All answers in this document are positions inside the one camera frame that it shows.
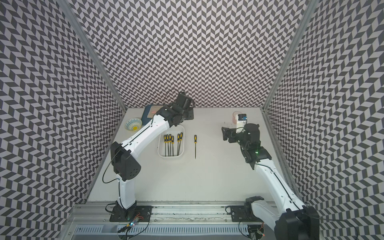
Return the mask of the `aluminium corner post left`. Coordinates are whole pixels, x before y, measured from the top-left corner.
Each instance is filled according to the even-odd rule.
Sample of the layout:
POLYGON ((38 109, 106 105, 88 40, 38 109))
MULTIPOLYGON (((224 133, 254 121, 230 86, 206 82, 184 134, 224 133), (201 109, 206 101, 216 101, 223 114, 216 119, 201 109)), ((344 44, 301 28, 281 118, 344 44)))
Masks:
POLYGON ((80 42, 82 43, 82 45, 84 46, 85 50, 89 54, 89 56, 92 59, 96 69, 101 74, 104 82, 106 83, 106 85, 110 89, 111 93, 113 94, 113 96, 117 100, 119 106, 124 111, 126 111, 127 108, 126 108, 126 105, 125 105, 123 99, 121 98, 119 92, 115 88, 113 81, 111 80, 111 78, 108 75, 105 67, 103 66, 101 60, 99 59, 99 56, 97 55, 96 51, 94 50, 94 48, 93 48, 93 46, 92 46, 88 36, 86 35, 84 29, 82 28, 82 26, 78 22, 78 19, 75 16, 75 14, 74 14, 74 12, 73 12, 69 2, 65 1, 65 0, 57 0, 56 3, 59 5, 61 10, 63 11, 66 19, 69 21, 70 25, 74 29, 74 31, 75 31, 76 35, 78 36, 80 42))

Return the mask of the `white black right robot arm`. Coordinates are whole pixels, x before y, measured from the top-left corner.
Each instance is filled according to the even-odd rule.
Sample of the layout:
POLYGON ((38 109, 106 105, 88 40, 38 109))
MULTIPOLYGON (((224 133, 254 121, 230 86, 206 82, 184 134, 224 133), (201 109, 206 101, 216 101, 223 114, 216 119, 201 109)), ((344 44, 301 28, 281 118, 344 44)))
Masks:
POLYGON ((272 156, 262 146, 259 125, 223 127, 222 134, 224 141, 240 146, 246 163, 264 179, 276 204, 273 208, 260 196, 250 197, 246 199, 249 212, 273 229, 277 240, 318 240, 318 212, 306 206, 277 171, 272 156))

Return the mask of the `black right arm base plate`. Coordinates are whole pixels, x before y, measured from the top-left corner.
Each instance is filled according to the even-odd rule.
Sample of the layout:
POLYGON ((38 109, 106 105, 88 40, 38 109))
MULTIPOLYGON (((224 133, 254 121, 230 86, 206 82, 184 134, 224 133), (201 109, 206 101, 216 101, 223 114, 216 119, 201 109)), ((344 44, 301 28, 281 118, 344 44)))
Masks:
POLYGON ((245 206, 229 206, 228 210, 234 223, 251 221, 246 214, 245 206))

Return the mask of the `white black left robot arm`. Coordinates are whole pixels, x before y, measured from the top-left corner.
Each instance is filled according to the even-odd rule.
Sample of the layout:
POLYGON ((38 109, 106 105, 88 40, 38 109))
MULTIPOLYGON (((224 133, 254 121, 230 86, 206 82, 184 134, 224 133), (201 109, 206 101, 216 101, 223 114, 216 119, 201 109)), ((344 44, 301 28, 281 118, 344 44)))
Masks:
POLYGON ((158 136, 165 141, 166 157, 176 157, 181 151, 184 133, 176 137, 166 134, 171 127, 177 127, 185 120, 193 119, 192 102, 170 104, 158 110, 152 120, 129 139, 122 143, 114 142, 111 146, 111 162, 115 180, 118 181, 118 194, 113 215, 122 214, 127 219, 133 215, 137 200, 135 197, 135 178, 141 171, 137 158, 147 146, 158 136))

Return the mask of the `blue yellow patterned bowl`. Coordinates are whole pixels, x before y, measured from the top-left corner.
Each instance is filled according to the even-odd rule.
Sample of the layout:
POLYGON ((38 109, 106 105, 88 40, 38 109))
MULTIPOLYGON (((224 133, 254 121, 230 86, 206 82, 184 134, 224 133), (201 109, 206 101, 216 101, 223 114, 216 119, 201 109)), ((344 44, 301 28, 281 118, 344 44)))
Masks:
POLYGON ((140 118, 131 118, 125 123, 125 129, 127 131, 138 131, 141 129, 143 123, 140 118))

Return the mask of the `beige folded cloth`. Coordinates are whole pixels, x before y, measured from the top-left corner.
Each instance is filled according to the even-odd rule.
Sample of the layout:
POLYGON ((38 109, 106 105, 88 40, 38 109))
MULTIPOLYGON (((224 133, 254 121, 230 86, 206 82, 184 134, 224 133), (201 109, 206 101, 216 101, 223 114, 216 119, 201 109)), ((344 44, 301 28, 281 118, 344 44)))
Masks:
POLYGON ((163 106, 160 106, 160 105, 156 105, 156 106, 153 105, 153 106, 151 106, 150 109, 149 109, 149 112, 147 114, 147 117, 148 118, 152 118, 157 113, 157 111, 159 111, 162 107, 163 106))

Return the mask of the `pink translucent cup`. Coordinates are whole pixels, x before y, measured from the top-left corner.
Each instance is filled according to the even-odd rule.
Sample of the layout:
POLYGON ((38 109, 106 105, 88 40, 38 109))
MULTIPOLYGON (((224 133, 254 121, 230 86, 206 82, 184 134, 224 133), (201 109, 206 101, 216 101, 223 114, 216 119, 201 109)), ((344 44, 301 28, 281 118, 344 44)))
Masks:
POLYGON ((240 112, 240 111, 235 111, 235 112, 233 112, 233 114, 232 114, 232 116, 233 116, 233 123, 234 124, 236 124, 237 123, 237 121, 238 121, 238 115, 240 115, 240 114, 242 114, 242 112, 240 112))

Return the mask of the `aluminium corner post right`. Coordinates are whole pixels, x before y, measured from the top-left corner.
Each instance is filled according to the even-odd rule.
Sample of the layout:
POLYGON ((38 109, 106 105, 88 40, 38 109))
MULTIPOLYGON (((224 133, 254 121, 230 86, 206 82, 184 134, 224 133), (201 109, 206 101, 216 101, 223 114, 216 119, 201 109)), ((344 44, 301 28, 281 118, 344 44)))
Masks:
POLYGON ((277 90, 278 90, 278 88, 279 88, 279 86, 283 80, 283 77, 284 77, 293 57, 294 57, 294 54, 295 54, 295 52, 296 52, 296 50, 300 44, 300 41, 301 41, 301 39, 302 39, 306 29, 307 29, 308 24, 311 21, 312 15, 314 14, 319 2, 320 1, 316 1, 316 0, 310 0, 308 2, 308 6, 304 12, 303 18, 300 21, 298 29, 294 34, 293 40, 292 40, 291 45, 287 51, 286 56, 284 57, 281 68, 278 71, 277 77, 274 80, 273 85, 271 87, 271 90, 270 90, 270 92, 267 96, 267 99, 265 101, 265 104, 262 107, 264 112, 268 109, 273 98, 275 97, 275 94, 276 94, 276 92, 277 92, 277 90))

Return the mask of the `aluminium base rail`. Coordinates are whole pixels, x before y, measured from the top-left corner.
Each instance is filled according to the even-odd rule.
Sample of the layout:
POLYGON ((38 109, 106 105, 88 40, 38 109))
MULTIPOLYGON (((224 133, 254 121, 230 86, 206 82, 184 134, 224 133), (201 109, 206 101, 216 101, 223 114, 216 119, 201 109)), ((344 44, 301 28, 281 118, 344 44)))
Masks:
MULTIPOLYGON (((232 222, 229 206, 245 206, 251 224, 263 221, 249 212, 246 202, 139 202, 137 206, 152 206, 152 215, 144 236, 242 236, 238 223, 232 222)), ((119 240, 118 230, 128 223, 110 222, 113 204, 89 202, 76 205, 65 227, 61 240, 100 239, 102 237, 119 240)), ((139 233, 148 222, 134 226, 128 236, 139 233)))

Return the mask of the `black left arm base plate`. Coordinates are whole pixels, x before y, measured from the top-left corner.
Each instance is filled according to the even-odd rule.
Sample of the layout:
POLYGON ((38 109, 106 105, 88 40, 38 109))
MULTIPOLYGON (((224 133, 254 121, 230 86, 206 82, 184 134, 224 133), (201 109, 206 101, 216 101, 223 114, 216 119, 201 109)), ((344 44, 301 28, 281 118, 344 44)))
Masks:
POLYGON ((113 207, 109 221, 113 223, 130 223, 134 220, 148 222, 152 215, 152 209, 152 206, 132 206, 126 210, 120 205, 116 205, 113 207))

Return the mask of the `teal rectangular tray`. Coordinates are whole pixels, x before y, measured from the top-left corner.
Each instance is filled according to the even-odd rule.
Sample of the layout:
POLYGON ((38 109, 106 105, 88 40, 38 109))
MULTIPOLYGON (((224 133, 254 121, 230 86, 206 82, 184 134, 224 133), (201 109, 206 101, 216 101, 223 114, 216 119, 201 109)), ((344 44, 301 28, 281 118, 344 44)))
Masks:
POLYGON ((143 126, 148 124, 157 111, 159 111, 162 107, 163 105, 147 105, 141 117, 143 126))

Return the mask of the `aluminium corner post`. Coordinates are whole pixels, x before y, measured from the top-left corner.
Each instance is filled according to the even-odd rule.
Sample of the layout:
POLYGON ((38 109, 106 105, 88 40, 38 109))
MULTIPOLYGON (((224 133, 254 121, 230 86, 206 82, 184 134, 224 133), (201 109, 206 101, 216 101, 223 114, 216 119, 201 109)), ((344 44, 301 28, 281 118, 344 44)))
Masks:
POLYGON ((273 85, 271 87, 271 90, 270 90, 270 92, 267 96, 267 99, 265 101, 265 104, 262 107, 264 112, 268 109, 273 98, 275 97, 275 94, 276 94, 276 92, 277 92, 277 90, 278 90, 278 88, 279 88, 279 86, 283 80, 283 77, 284 77, 293 57, 294 57, 294 54, 295 54, 295 52, 296 52, 296 50, 300 44, 300 41, 301 41, 301 39, 302 39, 306 29, 307 29, 308 24, 311 21, 312 15, 314 14, 319 2, 320 1, 316 1, 316 0, 310 0, 308 2, 308 6, 304 12, 303 18, 300 21, 298 29, 294 34, 293 40, 292 40, 291 45, 287 51, 286 56, 284 57, 281 68, 278 71, 277 77, 274 80, 273 85))
POLYGON ((65 1, 65 0, 57 0, 56 3, 59 5, 61 10, 63 11, 66 19, 69 21, 70 25, 74 29, 74 31, 75 31, 76 35, 78 36, 80 42, 82 43, 82 45, 84 46, 85 50, 89 54, 89 56, 92 59, 96 69, 101 74, 104 82, 106 83, 106 85, 110 89, 111 93, 113 94, 113 96, 117 100, 119 106, 124 111, 126 111, 127 108, 126 108, 126 105, 125 105, 123 99, 121 98, 119 92, 115 88, 113 81, 111 80, 111 78, 108 75, 105 67, 103 66, 101 60, 99 59, 99 56, 97 55, 96 51, 94 50, 94 48, 93 48, 93 46, 92 46, 88 36, 86 35, 84 29, 82 28, 82 26, 78 22, 78 19, 75 16, 75 14, 74 14, 74 12, 73 12, 69 2, 65 1))

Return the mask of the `white plastic storage box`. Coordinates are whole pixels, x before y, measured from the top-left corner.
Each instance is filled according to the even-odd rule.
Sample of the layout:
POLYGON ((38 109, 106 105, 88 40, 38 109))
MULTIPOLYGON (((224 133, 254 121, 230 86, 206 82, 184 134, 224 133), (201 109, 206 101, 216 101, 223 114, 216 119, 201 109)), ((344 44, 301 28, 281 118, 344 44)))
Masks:
POLYGON ((186 130, 182 125, 171 127, 159 136, 158 155, 164 159, 178 159, 185 151, 186 130))

